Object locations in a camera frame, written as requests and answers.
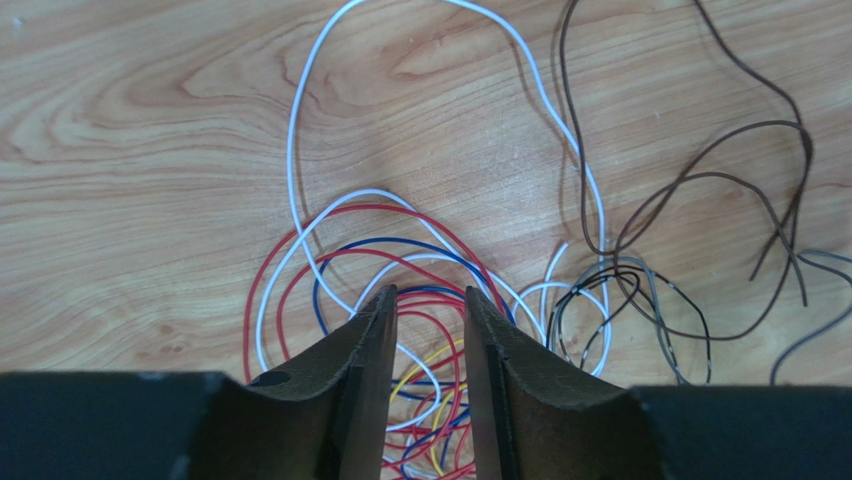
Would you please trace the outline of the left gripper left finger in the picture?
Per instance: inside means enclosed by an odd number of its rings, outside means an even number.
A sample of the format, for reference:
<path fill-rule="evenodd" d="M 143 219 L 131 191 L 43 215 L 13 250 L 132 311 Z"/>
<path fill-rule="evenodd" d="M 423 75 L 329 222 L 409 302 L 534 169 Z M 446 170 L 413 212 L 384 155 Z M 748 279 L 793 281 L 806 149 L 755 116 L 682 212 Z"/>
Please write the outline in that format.
<path fill-rule="evenodd" d="M 375 479 L 397 290 L 241 384 L 220 372 L 8 372 L 5 479 Z"/>

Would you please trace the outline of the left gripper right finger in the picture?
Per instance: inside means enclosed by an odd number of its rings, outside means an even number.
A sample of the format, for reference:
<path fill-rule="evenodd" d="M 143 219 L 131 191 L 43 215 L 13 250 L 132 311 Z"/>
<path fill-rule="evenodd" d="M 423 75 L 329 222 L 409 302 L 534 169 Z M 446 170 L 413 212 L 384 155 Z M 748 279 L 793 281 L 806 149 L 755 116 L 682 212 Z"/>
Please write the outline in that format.
<path fill-rule="evenodd" d="M 635 386 L 581 371 L 465 293 L 481 479 L 847 479 L 846 387 Z"/>

